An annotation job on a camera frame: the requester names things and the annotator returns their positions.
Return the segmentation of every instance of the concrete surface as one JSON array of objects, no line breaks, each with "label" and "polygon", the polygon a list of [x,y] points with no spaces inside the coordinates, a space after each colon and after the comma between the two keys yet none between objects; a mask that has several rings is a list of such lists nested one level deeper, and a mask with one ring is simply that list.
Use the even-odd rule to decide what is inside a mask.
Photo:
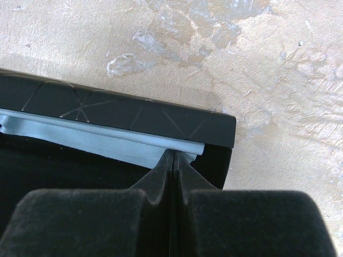
[{"label": "concrete surface", "polygon": [[237,117],[226,189],[307,192],[343,256],[343,1],[0,2],[0,67]]}]

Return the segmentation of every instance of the textured beige surface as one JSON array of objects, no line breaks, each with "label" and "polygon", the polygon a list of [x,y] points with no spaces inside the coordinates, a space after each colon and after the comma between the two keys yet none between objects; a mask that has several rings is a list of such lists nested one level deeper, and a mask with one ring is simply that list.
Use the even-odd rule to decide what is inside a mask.
[{"label": "textured beige surface", "polygon": [[343,254],[342,6],[3,0],[0,67],[236,116],[226,188],[307,192]]}]

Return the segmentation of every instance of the table surface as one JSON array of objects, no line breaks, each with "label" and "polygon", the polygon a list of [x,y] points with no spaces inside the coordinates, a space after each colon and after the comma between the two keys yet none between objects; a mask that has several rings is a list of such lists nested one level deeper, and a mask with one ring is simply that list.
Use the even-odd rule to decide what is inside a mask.
[{"label": "table surface", "polygon": [[225,189],[305,191],[343,256],[342,9],[342,0],[2,1],[0,67],[236,116]]}]

